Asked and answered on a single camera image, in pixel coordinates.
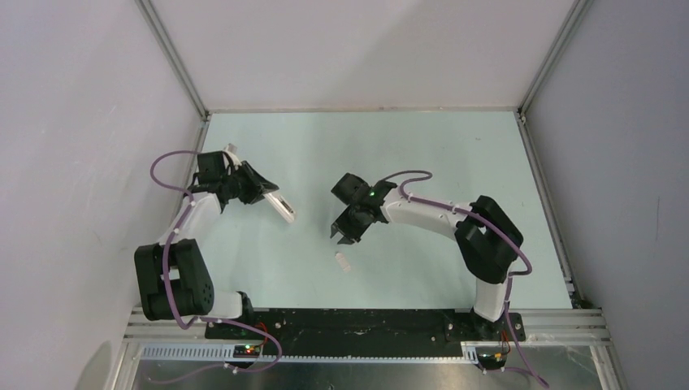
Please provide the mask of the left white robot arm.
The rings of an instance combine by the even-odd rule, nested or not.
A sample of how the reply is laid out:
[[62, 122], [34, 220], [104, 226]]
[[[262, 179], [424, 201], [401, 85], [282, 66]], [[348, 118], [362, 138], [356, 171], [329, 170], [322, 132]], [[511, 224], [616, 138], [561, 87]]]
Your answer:
[[211, 314], [215, 286], [202, 256], [201, 236], [218, 221], [228, 203], [253, 205], [279, 190], [236, 155], [220, 150], [196, 153], [192, 183], [179, 188], [180, 211], [158, 242], [134, 253], [144, 316], [150, 321], [182, 321]]

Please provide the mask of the white remote control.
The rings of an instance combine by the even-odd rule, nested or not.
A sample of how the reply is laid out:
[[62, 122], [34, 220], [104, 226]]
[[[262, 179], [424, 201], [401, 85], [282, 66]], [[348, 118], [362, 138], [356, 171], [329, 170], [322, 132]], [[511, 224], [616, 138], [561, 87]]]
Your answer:
[[297, 217], [297, 212], [294, 210], [294, 208], [290, 205], [290, 203], [286, 200], [285, 197], [282, 196], [280, 191], [274, 191], [265, 194], [264, 199], [267, 200], [271, 206], [274, 208], [275, 211], [279, 213], [279, 215], [287, 222], [287, 223], [294, 223]]

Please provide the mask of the white battery cover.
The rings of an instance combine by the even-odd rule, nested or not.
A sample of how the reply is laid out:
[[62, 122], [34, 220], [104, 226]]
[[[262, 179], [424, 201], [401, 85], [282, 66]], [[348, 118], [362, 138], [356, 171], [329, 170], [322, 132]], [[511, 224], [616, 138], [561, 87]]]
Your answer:
[[335, 255], [336, 262], [340, 266], [343, 272], [350, 272], [351, 271], [351, 266], [349, 264], [349, 261], [347, 258], [340, 252], [337, 252]]

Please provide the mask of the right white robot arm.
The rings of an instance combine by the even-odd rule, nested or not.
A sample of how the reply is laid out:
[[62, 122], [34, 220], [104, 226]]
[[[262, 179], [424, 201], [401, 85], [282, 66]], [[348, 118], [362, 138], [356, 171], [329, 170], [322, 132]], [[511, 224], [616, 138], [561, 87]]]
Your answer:
[[492, 340], [505, 329], [503, 314], [508, 305], [512, 267], [522, 259], [524, 271], [532, 265], [521, 250], [522, 233], [488, 196], [455, 204], [420, 197], [407, 191], [413, 182], [429, 180], [429, 171], [409, 170], [400, 184], [390, 175], [368, 184], [352, 173], [344, 174], [331, 193], [344, 204], [344, 211], [331, 224], [331, 235], [342, 245], [358, 243], [375, 223], [399, 223], [446, 236], [456, 242], [467, 270], [476, 279], [472, 327], [477, 336]]

